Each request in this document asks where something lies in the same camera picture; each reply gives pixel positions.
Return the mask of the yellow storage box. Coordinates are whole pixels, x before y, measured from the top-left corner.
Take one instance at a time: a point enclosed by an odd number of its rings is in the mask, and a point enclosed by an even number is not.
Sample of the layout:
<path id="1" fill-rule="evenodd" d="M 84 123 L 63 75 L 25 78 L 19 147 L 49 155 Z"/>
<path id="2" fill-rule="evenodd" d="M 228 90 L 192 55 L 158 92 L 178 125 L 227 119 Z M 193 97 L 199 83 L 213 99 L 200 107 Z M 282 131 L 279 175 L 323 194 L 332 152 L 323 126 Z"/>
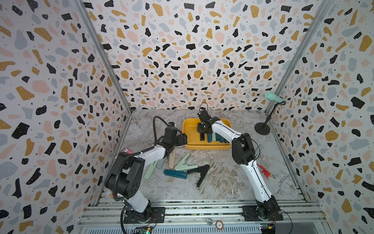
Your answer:
<path id="1" fill-rule="evenodd" d="M 228 150 L 231 148 L 230 143 L 221 143 L 213 138 L 212 142 L 205 140 L 200 141 L 200 134 L 197 132 L 197 125 L 200 123 L 199 118 L 188 118 L 183 122 L 182 133 L 188 137 L 188 144 L 185 147 L 189 150 Z"/>

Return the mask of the beige pliers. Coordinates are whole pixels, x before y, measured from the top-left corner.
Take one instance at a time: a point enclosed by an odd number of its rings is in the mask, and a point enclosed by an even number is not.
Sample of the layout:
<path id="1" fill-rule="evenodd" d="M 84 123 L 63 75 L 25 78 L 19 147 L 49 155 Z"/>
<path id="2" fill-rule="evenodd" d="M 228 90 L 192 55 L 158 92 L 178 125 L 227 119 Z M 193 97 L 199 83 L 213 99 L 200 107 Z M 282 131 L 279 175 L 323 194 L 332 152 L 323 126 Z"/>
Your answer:
<path id="1" fill-rule="evenodd" d="M 169 155 L 168 167 L 170 169 L 173 169 L 175 167 L 175 159 L 176 159 L 176 148 L 174 148 L 171 154 Z"/>

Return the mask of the grey pliers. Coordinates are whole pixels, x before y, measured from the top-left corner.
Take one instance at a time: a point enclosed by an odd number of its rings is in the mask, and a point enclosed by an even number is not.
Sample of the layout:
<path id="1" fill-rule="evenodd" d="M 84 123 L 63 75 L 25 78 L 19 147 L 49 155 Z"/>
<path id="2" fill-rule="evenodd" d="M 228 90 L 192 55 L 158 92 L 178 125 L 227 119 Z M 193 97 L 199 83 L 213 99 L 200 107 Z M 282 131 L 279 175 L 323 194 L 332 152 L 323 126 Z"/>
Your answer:
<path id="1" fill-rule="evenodd" d="M 165 164 L 165 160 L 166 160 L 166 159 L 161 159 L 161 160 L 159 160 L 158 163 L 157 163 L 157 166 L 156 166 L 156 167 L 157 167 L 158 169 L 162 169 L 163 166 L 164 166 L 164 164 Z"/>

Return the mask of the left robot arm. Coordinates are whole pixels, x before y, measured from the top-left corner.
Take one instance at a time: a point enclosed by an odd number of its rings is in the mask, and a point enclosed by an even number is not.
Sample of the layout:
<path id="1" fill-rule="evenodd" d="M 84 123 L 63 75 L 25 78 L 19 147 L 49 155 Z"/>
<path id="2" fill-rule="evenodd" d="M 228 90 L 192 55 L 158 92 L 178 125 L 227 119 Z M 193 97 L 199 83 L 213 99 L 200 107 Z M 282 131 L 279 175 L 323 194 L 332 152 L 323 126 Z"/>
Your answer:
<path id="1" fill-rule="evenodd" d="M 150 203 L 140 191 L 144 168 L 169 156 L 175 147 L 187 143 L 186 134 L 176 127 L 166 127 L 164 135 L 151 147 L 132 154 L 119 153 L 105 178 L 104 186 L 112 192 L 115 201 L 143 213 Z"/>

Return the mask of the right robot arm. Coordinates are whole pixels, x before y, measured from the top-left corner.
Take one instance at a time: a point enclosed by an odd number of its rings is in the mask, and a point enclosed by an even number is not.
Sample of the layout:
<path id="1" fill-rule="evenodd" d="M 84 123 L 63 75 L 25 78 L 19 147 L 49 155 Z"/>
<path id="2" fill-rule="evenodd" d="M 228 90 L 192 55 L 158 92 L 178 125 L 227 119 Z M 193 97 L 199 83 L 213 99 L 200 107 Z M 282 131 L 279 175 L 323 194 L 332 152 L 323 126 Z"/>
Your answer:
<path id="1" fill-rule="evenodd" d="M 235 131 L 218 117 L 211 117 L 207 110 L 199 111 L 198 117 L 201 122 L 198 126 L 199 133 L 207 135 L 218 134 L 220 138 L 231 144 L 232 158 L 243 168 L 254 190 L 257 216 L 261 220 L 273 218 L 280 208 L 276 198 L 270 192 L 261 176 L 255 160 L 256 151 L 250 135 Z"/>

